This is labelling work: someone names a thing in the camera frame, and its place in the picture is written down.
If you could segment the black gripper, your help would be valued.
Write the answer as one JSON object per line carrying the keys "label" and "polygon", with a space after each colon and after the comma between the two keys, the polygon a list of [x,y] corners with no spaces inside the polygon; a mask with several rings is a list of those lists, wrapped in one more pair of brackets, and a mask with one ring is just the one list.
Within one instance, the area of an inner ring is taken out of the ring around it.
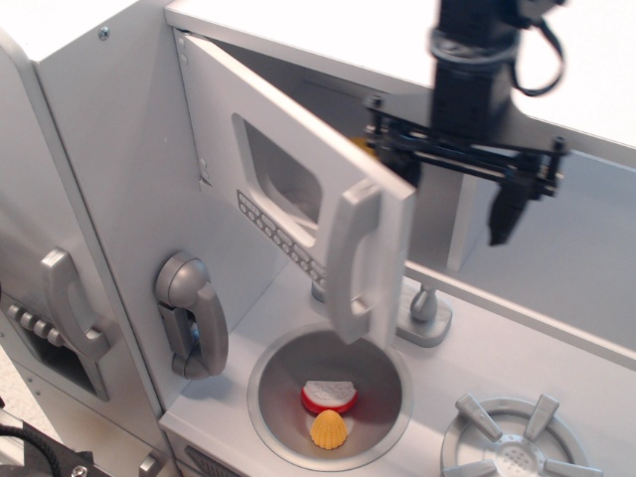
{"label": "black gripper", "polygon": [[416,189],[421,164],[493,181],[500,188],[490,210],[489,246],[508,242],[527,202],[556,193],[567,156],[561,136],[543,137],[514,106],[504,109],[484,139],[454,135],[426,118],[422,93],[372,93],[364,99],[371,115],[367,142],[382,164]]}

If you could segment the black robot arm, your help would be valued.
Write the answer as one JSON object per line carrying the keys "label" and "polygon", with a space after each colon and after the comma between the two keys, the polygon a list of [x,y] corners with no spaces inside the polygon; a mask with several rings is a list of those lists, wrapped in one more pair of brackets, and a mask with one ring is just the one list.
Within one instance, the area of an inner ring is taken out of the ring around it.
{"label": "black robot arm", "polygon": [[380,161],[412,185],[422,164],[493,181],[499,192],[489,216],[490,244],[508,241],[526,205],[555,194],[563,137],[550,136],[512,101],[513,91],[537,97],[555,88],[525,88],[518,75],[522,33],[537,29],[565,65],[546,21],[555,1],[443,1],[430,33],[435,60],[430,97],[374,94],[367,144]]}

